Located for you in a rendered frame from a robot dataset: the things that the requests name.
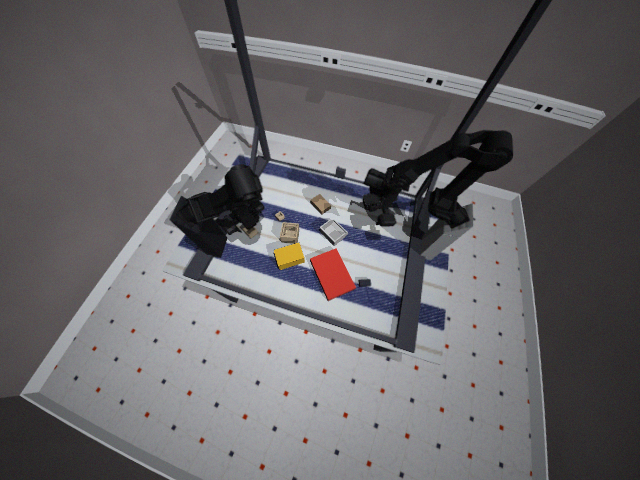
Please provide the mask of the red flat rectangular slab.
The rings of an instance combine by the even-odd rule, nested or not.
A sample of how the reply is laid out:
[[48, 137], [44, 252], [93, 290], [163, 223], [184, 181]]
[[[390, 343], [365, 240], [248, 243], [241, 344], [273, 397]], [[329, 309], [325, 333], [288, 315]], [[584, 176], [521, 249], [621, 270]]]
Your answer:
[[310, 262], [328, 301], [356, 289], [337, 249], [310, 258]]

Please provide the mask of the yellow block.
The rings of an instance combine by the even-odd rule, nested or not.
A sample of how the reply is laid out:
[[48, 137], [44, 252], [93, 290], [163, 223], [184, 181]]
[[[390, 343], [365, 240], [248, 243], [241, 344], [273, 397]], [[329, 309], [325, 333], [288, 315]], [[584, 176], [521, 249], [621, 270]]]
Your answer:
[[295, 243], [274, 250], [280, 270], [305, 262], [300, 243]]

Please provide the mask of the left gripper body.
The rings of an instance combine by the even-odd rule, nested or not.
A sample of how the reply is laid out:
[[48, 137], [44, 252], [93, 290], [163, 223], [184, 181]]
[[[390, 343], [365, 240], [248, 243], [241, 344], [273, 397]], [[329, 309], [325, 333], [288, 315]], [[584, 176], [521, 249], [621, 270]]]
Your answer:
[[[370, 190], [370, 193], [378, 192], [377, 189], [374, 189], [374, 188], [371, 188], [371, 187], [369, 187], [369, 190]], [[378, 216], [379, 225], [381, 227], [394, 226], [397, 222], [396, 222], [394, 214], [388, 214], [388, 213], [390, 213], [388, 208], [392, 208], [393, 207], [392, 203], [394, 201], [397, 201], [398, 198], [397, 197], [394, 198], [394, 199], [388, 198], [387, 196], [384, 195], [382, 189], [380, 190], [380, 198], [382, 198], [384, 202], [383, 202], [383, 205], [381, 207], [382, 211], [383, 211], [383, 214]]]

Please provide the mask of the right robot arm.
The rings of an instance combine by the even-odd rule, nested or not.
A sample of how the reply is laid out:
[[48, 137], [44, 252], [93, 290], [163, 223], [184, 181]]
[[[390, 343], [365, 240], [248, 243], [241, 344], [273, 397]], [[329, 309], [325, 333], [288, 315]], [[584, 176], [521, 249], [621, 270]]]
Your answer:
[[[194, 224], [219, 217], [219, 214], [226, 210], [237, 212], [249, 207], [249, 204], [263, 200], [262, 192], [263, 188], [260, 179], [250, 167], [244, 164], [235, 165], [226, 173], [225, 185], [214, 193], [202, 192], [192, 196], [193, 198], [188, 198], [187, 203], [189, 204], [186, 203], [176, 215], [192, 227]], [[202, 220], [205, 218], [207, 220]], [[247, 230], [256, 226], [259, 219], [260, 217], [257, 213], [251, 213], [248, 209], [245, 210], [244, 214], [237, 216], [238, 222], [242, 223]]]

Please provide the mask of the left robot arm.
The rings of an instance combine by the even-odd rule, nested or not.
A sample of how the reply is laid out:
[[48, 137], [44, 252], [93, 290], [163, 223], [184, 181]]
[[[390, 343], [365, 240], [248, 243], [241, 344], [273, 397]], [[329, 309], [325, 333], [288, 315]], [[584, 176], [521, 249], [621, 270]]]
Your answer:
[[[473, 144], [477, 143], [482, 143], [479, 149], [473, 147]], [[468, 222], [470, 219], [465, 208], [457, 202], [458, 196], [486, 172], [496, 171], [512, 160], [513, 141], [508, 131], [482, 130], [459, 133], [453, 139], [414, 160], [408, 159], [387, 168], [386, 173], [371, 168], [364, 185], [377, 189], [378, 192], [363, 195], [364, 208], [369, 212], [381, 209], [384, 202], [380, 198], [381, 188], [384, 187], [385, 196], [394, 199], [402, 190], [408, 192], [409, 185], [420, 175], [457, 157], [466, 158], [471, 162], [445, 188], [436, 187], [430, 193], [428, 212], [444, 220], [452, 229]]]

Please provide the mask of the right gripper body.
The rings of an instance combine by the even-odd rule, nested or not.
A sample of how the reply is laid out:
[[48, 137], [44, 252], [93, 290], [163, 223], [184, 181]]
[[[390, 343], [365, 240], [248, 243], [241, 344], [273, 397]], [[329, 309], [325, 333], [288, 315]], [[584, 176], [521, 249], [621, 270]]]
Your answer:
[[[247, 207], [243, 208], [242, 210], [237, 211], [237, 212], [232, 211], [232, 213], [234, 214], [234, 216], [236, 218], [234, 220], [232, 220], [231, 222], [228, 219], [226, 219], [222, 223], [220, 223], [220, 226], [227, 232], [228, 235], [231, 235], [236, 231], [236, 229], [237, 229], [236, 225], [239, 223], [238, 220], [237, 220], [237, 216], [239, 214], [244, 214], [246, 209], [247, 209]], [[258, 201], [258, 202], [249, 204], [248, 209], [251, 212], [254, 211], [254, 212], [260, 213], [262, 210], [264, 210], [264, 205], [260, 201]]]

